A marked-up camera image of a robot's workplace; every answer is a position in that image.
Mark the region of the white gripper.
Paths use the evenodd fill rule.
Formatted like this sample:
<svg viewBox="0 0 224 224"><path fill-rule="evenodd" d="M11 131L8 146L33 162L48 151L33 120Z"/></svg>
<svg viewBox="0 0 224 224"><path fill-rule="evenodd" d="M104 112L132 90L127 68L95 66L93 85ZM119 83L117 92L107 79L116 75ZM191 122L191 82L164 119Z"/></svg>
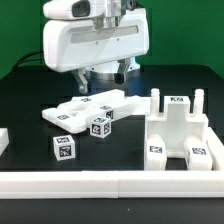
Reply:
<svg viewBox="0 0 224 224"><path fill-rule="evenodd" d="M92 65L119 60L114 80L116 84L123 84L131 65L130 57L144 55L149 49L146 10L130 11L117 27L109 28L95 28L92 20L50 20L43 31L43 49L50 69L74 70L72 74L82 94L89 92L84 67Z"/></svg>

